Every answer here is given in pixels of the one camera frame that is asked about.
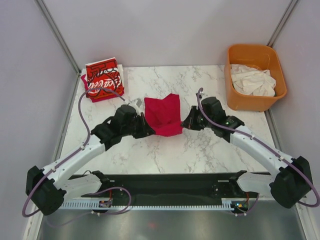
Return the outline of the crimson red t-shirt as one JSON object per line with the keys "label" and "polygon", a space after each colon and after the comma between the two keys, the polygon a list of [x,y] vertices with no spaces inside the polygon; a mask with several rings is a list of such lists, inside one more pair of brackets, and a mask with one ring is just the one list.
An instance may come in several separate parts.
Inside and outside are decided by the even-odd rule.
{"label": "crimson red t-shirt", "polygon": [[183,133],[178,94],[170,93],[163,99],[145,97],[144,104],[146,121],[157,136],[173,137]]}

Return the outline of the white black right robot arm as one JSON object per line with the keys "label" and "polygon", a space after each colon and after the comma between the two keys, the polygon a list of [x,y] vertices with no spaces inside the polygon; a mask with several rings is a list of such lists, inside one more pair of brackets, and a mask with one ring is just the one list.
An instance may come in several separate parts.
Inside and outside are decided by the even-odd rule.
{"label": "white black right robot arm", "polygon": [[268,171],[268,174],[237,172],[229,180],[229,191],[235,197],[253,192],[271,196],[289,209],[310,191],[315,191],[310,164],[304,157],[293,158],[255,136],[242,120],[226,115],[216,97],[199,99],[181,126],[194,131],[211,129],[217,137],[242,149]]}

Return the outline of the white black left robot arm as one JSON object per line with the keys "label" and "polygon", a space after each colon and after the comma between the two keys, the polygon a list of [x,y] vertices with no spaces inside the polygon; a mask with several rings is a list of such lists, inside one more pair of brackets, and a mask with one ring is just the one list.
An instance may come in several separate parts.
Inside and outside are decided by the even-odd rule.
{"label": "white black left robot arm", "polygon": [[99,197],[106,196],[110,185],[103,180],[101,172],[78,179],[71,179],[71,176],[89,161],[120,143],[123,137],[140,139],[154,134],[137,103],[121,105],[113,116],[89,131],[88,138],[73,153],[43,168],[33,166],[28,170],[25,188],[27,201],[36,205],[37,213],[48,216],[73,198],[94,193]]}

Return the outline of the red Coca-Cola folded shirt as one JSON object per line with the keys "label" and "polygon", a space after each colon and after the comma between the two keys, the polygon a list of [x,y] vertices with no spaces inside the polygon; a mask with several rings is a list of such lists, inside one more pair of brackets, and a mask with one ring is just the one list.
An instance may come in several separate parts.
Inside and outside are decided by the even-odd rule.
{"label": "red Coca-Cola folded shirt", "polygon": [[85,90],[90,90],[86,96],[92,102],[99,102],[115,98],[117,95],[105,89],[111,90],[122,96],[125,93],[118,62],[115,57],[88,63],[85,65],[86,80]]}

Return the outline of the white crumpled cloth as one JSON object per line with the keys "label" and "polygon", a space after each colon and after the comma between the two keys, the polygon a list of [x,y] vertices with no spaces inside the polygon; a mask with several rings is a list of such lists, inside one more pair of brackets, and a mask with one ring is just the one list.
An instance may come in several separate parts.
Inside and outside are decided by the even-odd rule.
{"label": "white crumpled cloth", "polygon": [[268,69],[258,70],[242,64],[231,64],[230,73],[232,85],[240,94],[260,97],[276,95],[276,80]]}

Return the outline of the orange plastic basket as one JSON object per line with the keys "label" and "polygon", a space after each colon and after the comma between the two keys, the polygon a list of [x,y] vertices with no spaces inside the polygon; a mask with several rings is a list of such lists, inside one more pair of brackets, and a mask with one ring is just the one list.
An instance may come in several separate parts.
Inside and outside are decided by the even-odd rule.
{"label": "orange plastic basket", "polygon": [[230,46],[224,78],[227,105],[235,111],[264,112],[287,94],[278,54],[266,45]]}

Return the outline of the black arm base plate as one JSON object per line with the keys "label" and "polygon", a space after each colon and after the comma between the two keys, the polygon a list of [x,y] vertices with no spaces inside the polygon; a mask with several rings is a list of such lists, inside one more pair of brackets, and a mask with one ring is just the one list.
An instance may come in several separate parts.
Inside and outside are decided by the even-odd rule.
{"label": "black arm base plate", "polygon": [[233,173],[113,174],[103,177],[98,197],[116,205],[217,205],[222,199],[256,198],[232,180]]}

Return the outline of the right aluminium corner post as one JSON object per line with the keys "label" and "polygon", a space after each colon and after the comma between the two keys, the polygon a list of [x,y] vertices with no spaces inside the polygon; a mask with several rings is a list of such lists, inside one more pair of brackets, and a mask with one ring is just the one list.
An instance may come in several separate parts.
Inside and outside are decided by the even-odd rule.
{"label": "right aluminium corner post", "polygon": [[284,30],[286,24],[288,23],[291,15],[295,11],[297,5],[299,4],[300,0],[290,0],[288,6],[286,7],[284,13],[282,14],[276,28],[274,29],[269,41],[267,42],[267,46],[273,48],[277,42],[277,39],[281,35],[282,31]]}

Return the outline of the aluminium corner post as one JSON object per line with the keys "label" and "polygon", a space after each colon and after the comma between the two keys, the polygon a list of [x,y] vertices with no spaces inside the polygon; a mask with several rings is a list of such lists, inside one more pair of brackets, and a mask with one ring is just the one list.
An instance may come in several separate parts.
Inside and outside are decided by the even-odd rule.
{"label": "aluminium corner post", "polygon": [[267,46],[273,48],[277,42],[277,39],[281,35],[282,31],[284,30],[286,24],[288,23],[291,15],[295,11],[297,5],[299,4],[300,0],[290,0],[288,6],[286,7],[284,13],[282,14],[276,28],[274,29],[269,41],[267,42]]}
{"label": "aluminium corner post", "polygon": [[59,30],[58,25],[56,24],[56,21],[54,20],[52,14],[50,13],[49,8],[47,7],[44,0],[34,0],[35,4],[39,8],[41,14],[43,15],[45,21],[47,22],[51,32],[53,33],[54,37],[56,38],[58,44],[60,45],[64,55],[66,56],[67,60],[72,66],[72,69],[76,72],[76,74],[79,76],[81,73],[81,69],[79,65],[77,64],[72,52],[70,51],[70,48],[68,47],[61,31]]}

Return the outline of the left aluminium corner post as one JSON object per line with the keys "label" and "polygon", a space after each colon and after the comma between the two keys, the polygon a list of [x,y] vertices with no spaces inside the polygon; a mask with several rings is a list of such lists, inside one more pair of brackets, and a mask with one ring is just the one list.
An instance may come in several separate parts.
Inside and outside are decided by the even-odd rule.
{"label": "left aluminium corner post", "polygon": [[77,64],[72,52],[70,51],[70,48],[68,47],[61,31],[59,30],[58,25],[56,24],[56,21],[54,20],[52,14],[50,13],[49,8],[47,7],[44,0],[34,0],[35,4],[39,8],[41,14],[43,15],[45,21],[47,22],[51,32],[53,33],[54,37],[56,38],[58,44],[60,45],[64,55],[66,56],[67,60],[72,66],[72,69],[76,72],[76,74],[79,76],[81,73],[81,69],[79,65]]}

